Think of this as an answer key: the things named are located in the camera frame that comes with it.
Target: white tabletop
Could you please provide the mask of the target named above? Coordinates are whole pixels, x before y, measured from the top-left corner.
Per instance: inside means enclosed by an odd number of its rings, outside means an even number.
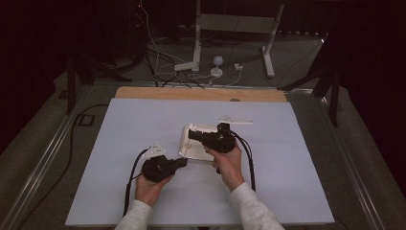
[[[66,224],[117,224],[138,153],[159,141],[168,159],[179,158],[185,125],[216,126],[225,115],[253,121],[231,125],[231,130],[250,144],[257,194],[282,224],[334,222],[290,103],[112,99]],[[143,163],[139,162],[136,173]],[[245,153],[242,168],[250,182]],[[189,161],[165,186],[150,224],[239,224],[229,193],[210,164]]]

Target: person's left hand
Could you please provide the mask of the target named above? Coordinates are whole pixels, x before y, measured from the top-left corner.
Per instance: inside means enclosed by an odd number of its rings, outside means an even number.
[[[173,175],[158,183],[155,183],[147,180],[143,175],[138,176],[136,179],[137,187],[135,189],[135,199],[138,199],[150,207],[153,207],[156,201],[158,201],[162,189],[172,180],[172,178]]]

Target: forearm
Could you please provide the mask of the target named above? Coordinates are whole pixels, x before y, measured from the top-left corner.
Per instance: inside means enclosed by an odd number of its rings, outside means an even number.
[[[134,199],[128,211],[115,228],[116,230],[145,230],[148,226],[152,208],[142,201]]]
[[[275,215],[259,201],[257,194],[247,183],[233,190],[230,201],[238,211],[244,229],[283,229]]]

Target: hand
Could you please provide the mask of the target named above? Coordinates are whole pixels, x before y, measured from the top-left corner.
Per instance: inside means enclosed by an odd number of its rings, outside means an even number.
[[[206,152],[214,157],[213,167],[220,169],[221,178],[230,192],[244,183],[244,177],[241,172],[241,149],[238,145],[227,153],[219,153],[213,149],[204,147]]]
[[[164,186],[170,182],[172,178],[173,175],[155,183],[147,180],[143,175],[138,176],[136,180],[137,187],[135,189],[135,199],[152,207],[156,201],[158,201],[159,195]]]

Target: long-sleeve sweater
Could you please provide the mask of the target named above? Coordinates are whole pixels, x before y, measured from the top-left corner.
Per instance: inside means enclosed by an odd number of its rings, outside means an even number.
[[[241,217],[246,230],[282,230],[275,215],[259,201],[257,194],[247,183],[243,183],[230,194],[230,202]],[[127,214],[117,225],[116,230],[145,230],[152,208],[139,200],[133,200]]]

